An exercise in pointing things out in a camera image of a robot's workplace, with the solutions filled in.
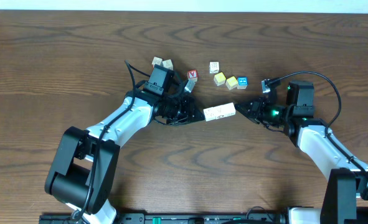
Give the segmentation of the white block violin picture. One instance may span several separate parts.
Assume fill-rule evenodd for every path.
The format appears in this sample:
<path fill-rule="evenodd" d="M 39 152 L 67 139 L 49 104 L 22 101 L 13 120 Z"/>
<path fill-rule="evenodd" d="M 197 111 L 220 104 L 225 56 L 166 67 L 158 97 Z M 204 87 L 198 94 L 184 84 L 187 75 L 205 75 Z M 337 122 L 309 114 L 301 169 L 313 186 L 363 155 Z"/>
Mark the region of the white block violin picture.
<path fill-rule="evenodd" d="M 225 105 L 219 105 L 214 107 L 214 115 L 216 119 L 221 119 L 225 117 Z"/>

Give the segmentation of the white block table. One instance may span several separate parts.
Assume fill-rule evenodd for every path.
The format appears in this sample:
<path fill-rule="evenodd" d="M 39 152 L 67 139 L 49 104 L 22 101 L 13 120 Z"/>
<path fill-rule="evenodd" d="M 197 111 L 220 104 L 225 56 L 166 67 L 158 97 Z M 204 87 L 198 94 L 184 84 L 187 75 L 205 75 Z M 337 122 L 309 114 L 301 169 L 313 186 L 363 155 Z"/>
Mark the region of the white block table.
<path fill-rule="evenodd" d="M 212 121 L 216 119 L 214 107 L 203 109 L 203 112 L 205 116 L 205 121 Z"/>

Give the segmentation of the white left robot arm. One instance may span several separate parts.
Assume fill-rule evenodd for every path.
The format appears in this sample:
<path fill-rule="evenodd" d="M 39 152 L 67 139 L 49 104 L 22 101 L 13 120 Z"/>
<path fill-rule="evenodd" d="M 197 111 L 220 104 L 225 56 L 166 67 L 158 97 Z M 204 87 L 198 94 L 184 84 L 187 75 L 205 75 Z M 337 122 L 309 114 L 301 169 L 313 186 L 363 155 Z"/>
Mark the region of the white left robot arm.
<path fill-rule="evenodd" d="M 68 128 L 45 181 L 45 191 L 68 205 L 71 215 L 43 215 L 40 223 L 114 223 L 117 210 L 108 196 L 120 149 L 156 117 L 171 126 L 205 119 L 189 93 L 156 95 L 135 89 L 111 115 L 87 129 Z"/>

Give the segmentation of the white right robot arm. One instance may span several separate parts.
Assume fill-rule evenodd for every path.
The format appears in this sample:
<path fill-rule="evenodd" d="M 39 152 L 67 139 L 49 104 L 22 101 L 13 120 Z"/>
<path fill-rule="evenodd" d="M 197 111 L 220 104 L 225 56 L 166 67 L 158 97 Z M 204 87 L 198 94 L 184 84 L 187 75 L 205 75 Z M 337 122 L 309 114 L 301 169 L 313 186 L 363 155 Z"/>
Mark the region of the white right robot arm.
<path fill-rule="evenodd" d="M 311 103 L 281 106 L 260 97 L 235 109 L 266 128 L 282 126 L 328 181 L 323 206 L 289 208 L 287 223 L 368 223 L 368 164 L 352 154 L 326 122 L 314 118 Z"/>

